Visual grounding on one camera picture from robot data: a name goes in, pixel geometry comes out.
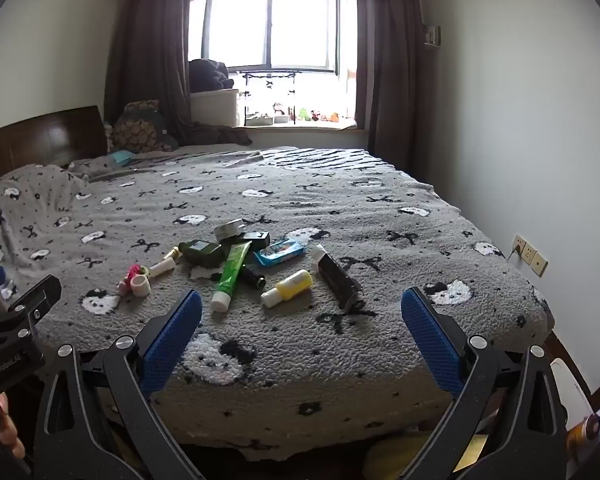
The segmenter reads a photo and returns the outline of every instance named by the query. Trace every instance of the patterned blanket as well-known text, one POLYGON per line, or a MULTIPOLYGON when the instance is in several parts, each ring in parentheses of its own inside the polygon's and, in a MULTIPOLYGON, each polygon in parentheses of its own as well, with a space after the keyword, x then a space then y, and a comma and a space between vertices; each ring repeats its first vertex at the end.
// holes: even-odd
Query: patterned blanket
MULTIPOLYGON (((0 179, 8 276, 0 309, 54 274, 62 299, 38 325, 43 339, 106 348, 187 288, 209 304, 222 269, 185 262, 144 300, 117 305, 114 292, 131 264, 154 264, 182 241, 214 240, 213 228, 235 218, 272 241, 320 242, 362 284, 365 305, 344 315, 318 279, 311 292, 265 309, 256 290, 238 284, 227 314, 204 312, 152 399, 180 442, 282 460, 441 413, 448 396, 400 318, 409 286, 504 349, 523 351, 552 328, 542 296, 458 209, 362 150, 189 148, 124 168, 99 158, 13 171, 0 179)), ((260 270, 269 287, 303 268, 306 256, 260 270)))

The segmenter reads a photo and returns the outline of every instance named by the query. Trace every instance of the blue package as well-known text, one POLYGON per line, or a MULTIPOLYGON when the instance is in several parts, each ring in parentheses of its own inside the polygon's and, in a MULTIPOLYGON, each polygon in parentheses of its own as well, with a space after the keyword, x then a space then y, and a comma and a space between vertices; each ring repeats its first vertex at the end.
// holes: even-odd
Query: blue package
POLYGON ((269 247, 265 247, 263 250, 255 253, 257 261, 265 267, 272 267, 282 262, 286 262, 288 259, 304 254, 306 247, 299 244, 298 241, 288 238, 281 242, 271 244, 269 247))
POLYGON ((126 150, 120 150, 119 152, 113 152, 109 154, 113 160, 115 160, 118 164, 122 164, 123 166, 128 163, 133 158, 136 158, 135 153, 128 152, 126 150))

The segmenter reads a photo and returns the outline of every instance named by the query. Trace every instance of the finger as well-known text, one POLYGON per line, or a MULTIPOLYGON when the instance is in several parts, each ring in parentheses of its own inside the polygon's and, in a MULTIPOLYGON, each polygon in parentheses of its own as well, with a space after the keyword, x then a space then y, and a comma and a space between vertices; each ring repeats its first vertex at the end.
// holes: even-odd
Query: finger
POLYGON ((9 415, 9 401, 7 394, 0 394, 0 409, 5 415, 9 415))
POLYGON ((11 451, 16 458, 22 460, 24 458, 24 444, 20 441, 19 438, 16 439, 16 443, 11 447, 11 451))
POLYGON ((18 439, 18 430, 11 420, 7 417, 0 423, 0 442, 5 446, 12 446, 18 439))

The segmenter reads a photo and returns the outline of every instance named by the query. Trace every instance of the yellow bottle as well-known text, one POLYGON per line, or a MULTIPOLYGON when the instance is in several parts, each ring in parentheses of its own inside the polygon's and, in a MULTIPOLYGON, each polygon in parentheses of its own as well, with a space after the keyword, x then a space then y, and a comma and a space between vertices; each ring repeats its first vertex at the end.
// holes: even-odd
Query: yellow bottle
POLYGON ((260 299, 267 308, 276 306, 281 301, 288 301, 292 297, 300 294, 303 290, 311 288, 314 279, 306 270, 298 270, 288 278, 276 284, 276 288, 268 290, 261 295, 260 299))

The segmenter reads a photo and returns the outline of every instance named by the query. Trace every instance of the metal screw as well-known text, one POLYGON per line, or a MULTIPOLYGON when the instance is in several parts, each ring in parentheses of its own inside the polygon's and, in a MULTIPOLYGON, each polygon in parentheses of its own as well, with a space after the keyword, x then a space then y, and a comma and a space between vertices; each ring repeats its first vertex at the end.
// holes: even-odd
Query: metal screw
POLYGON ((131 336, 123 335, 116 341, 116 346, 121 350, 126 350, 134 343, 134 339, 131 336))
POLYGON ((474 335, 471 339, 469 339, 469 343, 471 343, 472 347, 477 348, 478 350, 487 348, 487 340, 479 335, 474 335))
POLYGON ((58 355, 60 357, 67 357, 71 352, 73 352, 74 349, 72 348, 71 345, 62 345, 59 349, 58 349, 58 355))
POLYGON ((533 355, 535 355, 536 357, 538 357, 538 358, 539 357, 544 357, 544 350, 542 350, 542 347, 538 346, 538 345, 533 345, 531 347, 531 353, 533 355))

